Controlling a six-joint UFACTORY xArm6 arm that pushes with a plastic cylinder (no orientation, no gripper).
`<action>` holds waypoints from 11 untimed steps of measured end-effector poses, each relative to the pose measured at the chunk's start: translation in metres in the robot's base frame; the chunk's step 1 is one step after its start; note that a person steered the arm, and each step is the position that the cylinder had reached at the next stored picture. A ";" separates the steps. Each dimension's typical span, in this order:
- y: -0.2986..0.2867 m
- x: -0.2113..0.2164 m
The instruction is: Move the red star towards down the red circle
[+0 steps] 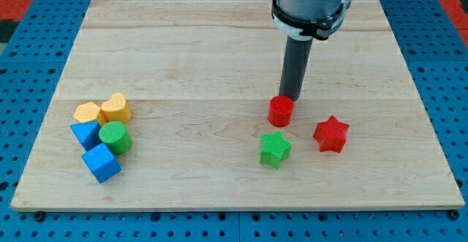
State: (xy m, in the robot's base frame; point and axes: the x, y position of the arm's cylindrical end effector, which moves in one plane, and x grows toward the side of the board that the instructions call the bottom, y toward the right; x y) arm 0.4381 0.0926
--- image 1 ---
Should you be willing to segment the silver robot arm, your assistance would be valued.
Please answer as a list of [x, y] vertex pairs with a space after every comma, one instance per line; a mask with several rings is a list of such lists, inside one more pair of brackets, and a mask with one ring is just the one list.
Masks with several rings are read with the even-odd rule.
[[272, 0], [276, 27], [297, 41], [327, 40], [342, 25], [351, 0]]

